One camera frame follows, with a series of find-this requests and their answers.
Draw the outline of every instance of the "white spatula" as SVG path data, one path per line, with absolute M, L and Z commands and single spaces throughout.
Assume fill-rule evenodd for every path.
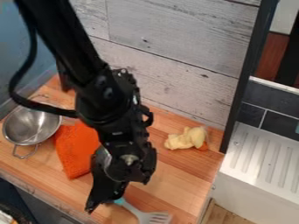
M 144 213 L 132 206 L 131 204 L 129 204 L 124 198 L 115 200 L 115 204 L 123 206 L 132 214 L 134 214 L 137 217 L 139 224 L 169 224 L 172 219 L 172 215 L 168 213 Z

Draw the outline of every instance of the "wooden countertop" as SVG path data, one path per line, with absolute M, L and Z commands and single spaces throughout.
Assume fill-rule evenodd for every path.
M 62 93 L 57 77 L 34 95 L 36 101 L 73 107 L 73 93 Z M 195 224 L 223 159 L 217 152 L 223 132 L 208 128 L 211 150 L 170 151 L 163 147 L 169 133 L 180 133 L 184 126 L 200 123 L 159 108 L 150 109 L 155 113 L 149 133 L 150 141 L 158 150 L 157 169 L 147 185 L 130 184 L 125 198 L 143 211 L 169 211 L 174 215 L 172 223 Z M 13 157 L 12 149 L 13 144 L 0 135 L 0 175 L 15 186 L 83 223 L 137 223 L 134 215 L 116 205 L 101 205 L 92 215 L 86 214 L 84 206 L 93 183 L 92 175 L 67 179 L 51 138 L 39 146 L 33 157 L 25 160 Z M 18 147 L 20 153 L 31 149 L 31 146 Z

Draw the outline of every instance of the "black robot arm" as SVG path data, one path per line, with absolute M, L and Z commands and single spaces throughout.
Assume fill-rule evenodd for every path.
M 67 0 L 15 2 L 30 34 L 31 51 L 10 81 L 10 96 L 32 109 L 79 117 L 99 135 L 101 147 L 92 157 L 94 186 L 86 210 L 91 213 L 100 203 L 120 198 L 129 181 L 148 183 L 156 169 L 156 149 L 146 130 L 153 115 L 141 104 L 133 75 L 126 69 L 111 70 L 100 59 Z M 75 110 L 29 101 L 14 91 L 36 56 L 37 33 L 76 92 Z

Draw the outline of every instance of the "orange cloth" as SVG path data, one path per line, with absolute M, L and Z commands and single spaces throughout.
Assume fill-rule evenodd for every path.
M 90 172 L 90 159 L 100 146 L 98 134 L 83 122 L 61 126 L 54 135 L 54 145 L 70 179 Z

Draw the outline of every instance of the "cable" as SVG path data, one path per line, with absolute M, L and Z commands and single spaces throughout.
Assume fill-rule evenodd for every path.
M 22 80 L 22 78 L 24 77 L 26 72 L 32 66 L 32 64 L 37 56 L 37 51 L 38 51 L 38 41 L 37 41 L 36 30 L 31 25 L 31 23 L 28 21 L 28 19 L 26 19 L 25 16 L 23 16 L 23 18 L 24 18 L 25 26 L 27 27 L 27 30 L 29 33 L 30 51 L 28 53 L 28 56 L 27 56 L 24 64 L 15 72 L 12 79 L 10 80 L 10 84 L 9 84 L 10 97 L 17 104 L 20 104 L 29 109 L 36 109 L 39 111 L 44 111 L 44 112 L 59 115 L 59 116 L 68 116 L 68 117 L 77 118 L 78 116 L 76 115 L 75 110 L 56 108 L 56 107 L 46 105 L 43 103 L 39 103 L 36 101 L 31 101 L 15 92 L 17 84 Z

